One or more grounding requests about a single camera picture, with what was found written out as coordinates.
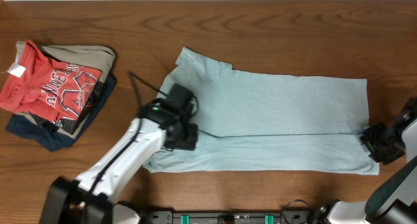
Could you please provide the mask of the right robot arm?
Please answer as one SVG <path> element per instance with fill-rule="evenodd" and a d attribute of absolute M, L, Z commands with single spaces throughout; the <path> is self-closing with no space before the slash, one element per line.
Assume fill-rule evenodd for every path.
<path fill-rule="evenodd" d="M 382 122 L 370 126 L 360 140 L 376 162 L 387 165 L 406 156 L 407 163 L 367 201 L 325 204 L 311 217 L 310 223 L 416 224 L 416 98 L 408 100 L 391 128 Z"/>

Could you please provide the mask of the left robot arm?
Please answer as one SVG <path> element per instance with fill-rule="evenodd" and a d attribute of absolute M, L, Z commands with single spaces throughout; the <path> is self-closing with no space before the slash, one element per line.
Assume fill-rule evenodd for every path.
<path fill-rule="evenodd" d="M 116 145 L 72 181 L 60 176 L 50 186 L 41 223 L 113 223 L 113 208 L 136 171 L 162 147 L 195 148 L 196 97 L 157 98 L 139 107 Z"/>

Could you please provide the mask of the light blue t-shirt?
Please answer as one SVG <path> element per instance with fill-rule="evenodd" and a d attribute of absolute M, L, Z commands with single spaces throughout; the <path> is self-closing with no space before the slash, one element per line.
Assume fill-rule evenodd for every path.
<path fill-rule="evenodd" d="M 184 48 L 162 92 L 174 84 L 198 99 L 198 141 L 155 153 L 145 163 L 152 173 L 379 173 L 359 140 L 369 124 L 365 79 L 244 72 Z"/>

